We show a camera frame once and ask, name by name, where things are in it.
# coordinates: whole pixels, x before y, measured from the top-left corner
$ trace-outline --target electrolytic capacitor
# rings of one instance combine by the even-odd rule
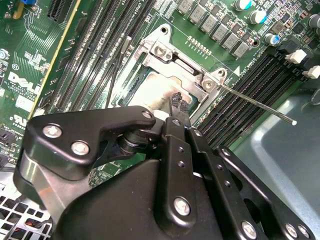
[[[254,10],[251,12],[249,18],[252,24],[263,24],[268,16],[265,10]]]
[[[243,11],[249,9],[252,5],[251,0],[235,0],[234,1],[234,8],[237,11]]]
[[[320,15],[319,14],[311,15],[309,18],[308,24],[310,28],[320,29]]]
[[[274,46],[274,45],[277,45],[279,43],[280,37],[278,35],[274,35],[274,34],[268,33],[268,34],[265,35],[264,41],[267,44],[270,44],[270,45]]]

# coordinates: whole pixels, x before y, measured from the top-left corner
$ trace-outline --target motherboard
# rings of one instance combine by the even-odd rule
[[[212,148],[233,149],[268,113],[217,83],[280,106],[320,75],[319,13],[318,0],[0,0],[0,164],[34,116],[161,111],[176,93]],[[143,159],[94,169],[91,185]]]

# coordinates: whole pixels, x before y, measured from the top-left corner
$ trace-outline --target metal rod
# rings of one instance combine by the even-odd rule
[[[278,118],[281,118],[282,120],[285,120],[287,123],[290,123],[293,126],[295,126],[297,124],[297,121],[293,120],[292,118],[284,115],[283,113],[281,113],[281,112],[279,112],[277,110],[274,110],[273,108],[271,108],[271,107],[269,107],[267,105],[264,105],[261,102],[258,102],[256,100],[252,99],[251,97],[248,97],[248,96],[246,96],[246,95],[244,95],[244,94],[242,94],[242,93],[240,93],[240,92],[238,92],[236,90],[233,90],[232,88],[229,88],[228,86],[223,85],[221,83],[219,83],[218,85],[219,85],[219,87],[227,90],[228,92],[230,92],[230,93],[232,93],[234,95],[237,95],[238,97],[240,97],[240,98],[242,98],[242,99],[244,99],[244,100],[256,105],[257,107],[259,107],[259,108],[261,108],[261,109],[263,109],[263,110],[265,110],[265,111],[277,116]]]

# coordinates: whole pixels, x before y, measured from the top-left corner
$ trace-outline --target screw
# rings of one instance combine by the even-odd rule
[[[300,232],[308,239],[310,238],[308,231],[301,225],[298,225]]]
[[[195,132],[195,135],[197,135],[198,137],[201,137],[201,136],[202,136],[201,132],[200,132],[200,131],[198,131],[197,129],[196,129],[196,130],[194,130],[194,132]]]
[[[297,234],[297,231],[295,230],[295,228],[292,226],[292,225],[290,225],[290,224],[286,224],[285,225],[285,228],[286,228],[286,230],[288,231],[288,233],[292,236],[292,237],[294,237],[294,238],[297,238],[298,237],[298,234]]]
[[[90,150],[89,146],[82,141],[74,142],[71,145],[71,149],[75,154],[80,155],[80,156],[87,155]]]
[[[230,152],[228,152],[226,149],[222,148],[222,152],[227,155],[227,156],[231,156]]]
[[[58,138],[62,135],[60,127],[54,125],[45,126],[42,130],[43,134],[48,138]]]
[[[257,232],[255,230],[255,228],[247,221],[243,221],[241,223],[242,225],[242,229],[245,233],[245,235],[247,235],[248,238],[250,239],[256,239],[257,238]]]
[[[156,46],[154,48],[154,52],[155,52],[155,55],[157,55],[158,57],[163,57],[164,55],[166,55],[166,50],[161,48],[160,46]]]
[[[182,216],[187,216],[190,214],[190,206],[189,204],[182,199],[181,197],[177,197],[174,202],[175,210]]]
[[[180,126],[180,122],[177,120],[177,119],[173,119],[172,122],[177,125],[177,126]]]

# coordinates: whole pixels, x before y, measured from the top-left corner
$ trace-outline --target gray metal panel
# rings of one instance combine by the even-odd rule
[[[278,110],[297,125],[272,115],[235,154],[320,239],[320,106],[310,106],[310,99],[291,96]]]

